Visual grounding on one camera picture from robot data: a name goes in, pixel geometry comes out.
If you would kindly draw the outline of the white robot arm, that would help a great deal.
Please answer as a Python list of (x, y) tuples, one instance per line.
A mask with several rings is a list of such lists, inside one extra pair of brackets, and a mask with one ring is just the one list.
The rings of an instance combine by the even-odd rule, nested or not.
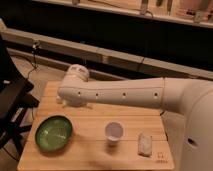
[(185, 117), (180, 171), (213, 171), (213, 81), (148, 78), (91, 81), (86, 67), (73, 64), (58, 95), (74, 105), (87, 102), (163, 109)]

